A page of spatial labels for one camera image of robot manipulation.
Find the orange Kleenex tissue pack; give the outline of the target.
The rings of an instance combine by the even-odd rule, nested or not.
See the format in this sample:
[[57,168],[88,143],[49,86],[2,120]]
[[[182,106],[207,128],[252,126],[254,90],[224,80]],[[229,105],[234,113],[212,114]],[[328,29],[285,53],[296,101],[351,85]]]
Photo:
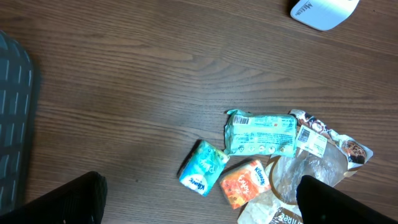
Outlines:
[[228,172],[221,179],[220,186],[232,209],[242,207],[271,189],[262,162],[258,159]]

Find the brown clear snack pouch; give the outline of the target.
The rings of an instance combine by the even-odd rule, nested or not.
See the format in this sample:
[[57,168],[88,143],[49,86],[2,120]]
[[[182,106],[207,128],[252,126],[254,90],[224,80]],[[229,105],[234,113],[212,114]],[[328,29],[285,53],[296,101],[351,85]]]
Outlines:
[[370,148],[307,112],[292,109],[289,113],[297,120],[296,155],[270,157],[265,172],[271,188],[245,206],[238,223],[301,224],[296,193],[303,176],[334,187],[373,156]]

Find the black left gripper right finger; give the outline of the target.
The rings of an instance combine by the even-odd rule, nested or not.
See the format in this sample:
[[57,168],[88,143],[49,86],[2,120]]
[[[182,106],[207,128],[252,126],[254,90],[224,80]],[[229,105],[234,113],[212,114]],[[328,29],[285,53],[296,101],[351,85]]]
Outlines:
[[310,175],[301,178],[296,198],[304,224],[397,224]]

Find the teal wet wipes pack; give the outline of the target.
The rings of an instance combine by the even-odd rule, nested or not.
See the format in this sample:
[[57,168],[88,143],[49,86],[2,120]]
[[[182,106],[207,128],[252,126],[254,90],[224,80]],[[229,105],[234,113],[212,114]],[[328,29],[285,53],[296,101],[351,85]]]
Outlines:
[[252,114],[229,110],[224,144],[229,156],[271,155],[295,157],[297,120],[289,114]]

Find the blue-green tissue pack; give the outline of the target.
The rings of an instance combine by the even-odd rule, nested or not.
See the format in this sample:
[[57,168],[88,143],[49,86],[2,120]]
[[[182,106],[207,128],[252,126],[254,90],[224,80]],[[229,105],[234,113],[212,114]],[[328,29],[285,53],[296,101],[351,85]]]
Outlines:
[[179,181],[206,197],[223,172],[230,157],[208,141],[200,140],[184,164]]

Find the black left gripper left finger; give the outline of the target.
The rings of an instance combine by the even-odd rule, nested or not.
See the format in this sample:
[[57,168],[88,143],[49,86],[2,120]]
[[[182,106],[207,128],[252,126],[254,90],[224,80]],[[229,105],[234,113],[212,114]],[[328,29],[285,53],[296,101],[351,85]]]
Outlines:
[[90,171],[1,215],[1,224],[101,223],[107,193],[106,178],[98,172]]

